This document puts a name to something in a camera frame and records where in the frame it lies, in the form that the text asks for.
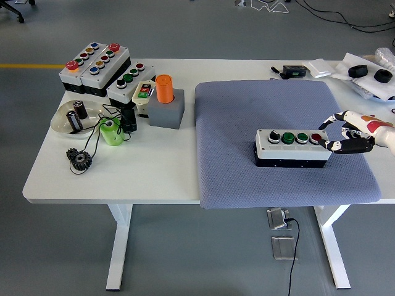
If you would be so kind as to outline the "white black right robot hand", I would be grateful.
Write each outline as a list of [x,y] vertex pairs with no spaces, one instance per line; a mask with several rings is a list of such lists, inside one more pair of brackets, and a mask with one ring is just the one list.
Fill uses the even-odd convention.
[[335,113],[318,128],[324,130],[335,121],[343,121],[341,141],[318,140],[325,149],[336,154],[359,154],[370,152],[375,145],[387,147],[394,153],[394,126],[369,115],[354,111]]

